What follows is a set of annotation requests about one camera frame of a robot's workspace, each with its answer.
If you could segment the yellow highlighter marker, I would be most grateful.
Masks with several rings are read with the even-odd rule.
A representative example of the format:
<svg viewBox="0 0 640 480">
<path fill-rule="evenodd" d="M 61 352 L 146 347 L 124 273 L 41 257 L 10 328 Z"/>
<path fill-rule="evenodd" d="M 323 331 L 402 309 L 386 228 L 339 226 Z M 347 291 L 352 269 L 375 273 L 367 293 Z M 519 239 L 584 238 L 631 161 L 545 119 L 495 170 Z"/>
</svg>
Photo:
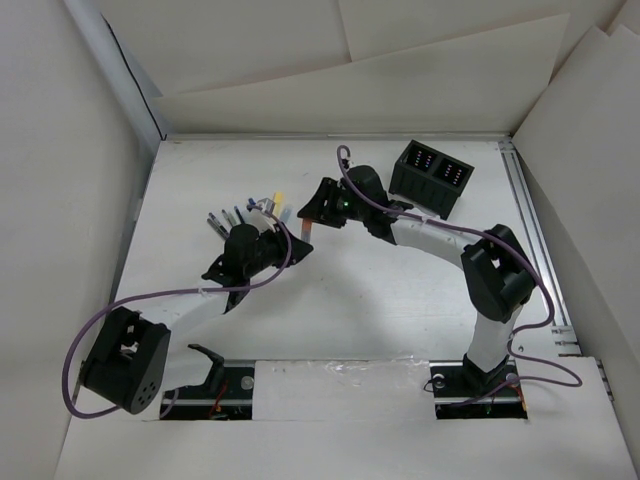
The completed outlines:
<svg viewBox="0 0 640 480">
<path fill-rule="evenodd" d="M 276 191 L 272 196 L 271 212 L 276 216 L 279 216 L 283 206 L 284 206 L 284 193 L 282 191 Z"/>
</svg>

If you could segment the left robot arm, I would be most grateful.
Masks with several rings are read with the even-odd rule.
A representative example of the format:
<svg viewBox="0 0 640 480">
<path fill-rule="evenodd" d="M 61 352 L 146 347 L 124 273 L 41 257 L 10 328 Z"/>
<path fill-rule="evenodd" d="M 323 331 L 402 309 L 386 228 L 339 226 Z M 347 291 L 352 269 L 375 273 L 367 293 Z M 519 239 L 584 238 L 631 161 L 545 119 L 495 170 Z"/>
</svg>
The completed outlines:
<svg viewBox="0 0 640 480">
<path fill-rule="evenodd" d="M 231 229 L 224 249 L 193 293 L 170 294 L 136 311 L 111 309 L 84 361 L 80 384 L 136 415 L 159 393 L 190 386 L 201 396 L 222 387 L 222 371 L 209 362 L 194 365 L 189 374 L 176 354 L 179 343 L 209 320 L 234 309 L 257 284 L 252 278 L 271 267 L 294 266 L 314 247 L 287 229 L 259 231 L 252 225 Z"/>
</svg>

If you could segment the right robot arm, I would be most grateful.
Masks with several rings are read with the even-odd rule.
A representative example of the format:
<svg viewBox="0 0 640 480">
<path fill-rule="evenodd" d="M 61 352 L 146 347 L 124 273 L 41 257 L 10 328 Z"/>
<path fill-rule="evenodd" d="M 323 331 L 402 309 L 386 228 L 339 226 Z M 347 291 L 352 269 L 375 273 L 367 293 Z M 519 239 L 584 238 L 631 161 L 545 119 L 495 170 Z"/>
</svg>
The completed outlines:
<svg viewBox="0 0 640 480">
<path fill-rule="evenodd" d="M 463 357 L 462 381 L 474 394 L 495 388 L 505 378 L 507 343 L 535 280 L 511 229 L 497 224 L 489 239 L 475 241 L 448 224 L 440 228 L 413 205 L 388 197 L 377 172 L 356 166 L 340 180 L 325 177 L 297 217 L 332 228 L 360 222 L 375 238 L 436 256 L 461 269 L 477 316 Z"/>
</svg>

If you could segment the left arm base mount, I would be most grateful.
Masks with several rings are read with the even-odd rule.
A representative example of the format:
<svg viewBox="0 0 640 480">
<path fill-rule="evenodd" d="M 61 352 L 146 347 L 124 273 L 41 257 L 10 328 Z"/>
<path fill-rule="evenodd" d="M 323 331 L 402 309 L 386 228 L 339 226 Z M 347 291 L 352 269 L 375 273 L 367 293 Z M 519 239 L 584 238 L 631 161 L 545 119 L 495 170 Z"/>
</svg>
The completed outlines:
<svg viewBox="0 0 640 480">
<path fill-rule="evenodd" d="M 159 418 L 164 421 L 245 421 L 252 418 L 256 362 L 227 360 L 200 344 L 170 361 Z"/>
</svg>

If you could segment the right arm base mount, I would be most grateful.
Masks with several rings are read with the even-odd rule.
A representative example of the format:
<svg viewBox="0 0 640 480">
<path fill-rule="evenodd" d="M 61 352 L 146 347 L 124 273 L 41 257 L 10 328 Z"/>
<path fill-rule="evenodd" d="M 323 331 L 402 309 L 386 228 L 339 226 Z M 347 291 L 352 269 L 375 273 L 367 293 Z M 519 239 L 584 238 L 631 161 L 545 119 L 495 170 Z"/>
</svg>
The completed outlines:
<svg viewBox="0 0 640 480">
<path fill-rule="evenodd" d="M 433 396 L 438 420 L 521 419 L 528 413 L 518 384 L 504 386 L 490 394 L 508 377 L 518 374 L 509 360 L 496 379 L 486 386 L 474 386 L 465 376 L 462 361 L 435 361 L 429 364 L 430 377 L 423 390 Z"/>
</svg>

